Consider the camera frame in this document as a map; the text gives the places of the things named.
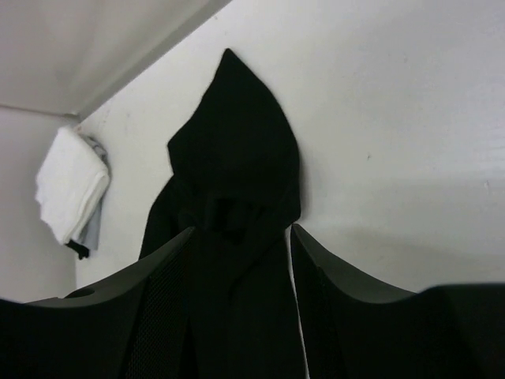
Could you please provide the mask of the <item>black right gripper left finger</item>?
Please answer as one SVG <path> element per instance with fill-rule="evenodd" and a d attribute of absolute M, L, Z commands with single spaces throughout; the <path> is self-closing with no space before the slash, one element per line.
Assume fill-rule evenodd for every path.
<path fill-rule="evenodd" d="M 178 378 L 188 323 L 184 230 L 65 298 L 1 301 L 3 378 Z"/>

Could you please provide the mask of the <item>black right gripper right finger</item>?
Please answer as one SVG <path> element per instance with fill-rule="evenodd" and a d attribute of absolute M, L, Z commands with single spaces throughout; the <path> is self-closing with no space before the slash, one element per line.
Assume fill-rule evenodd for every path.
<path fill-rule="evenodd" d="M 310 377 L 503 377 L 501 283 L 414 293 L 335 256 L 300 225 L 290 247 Z"/>

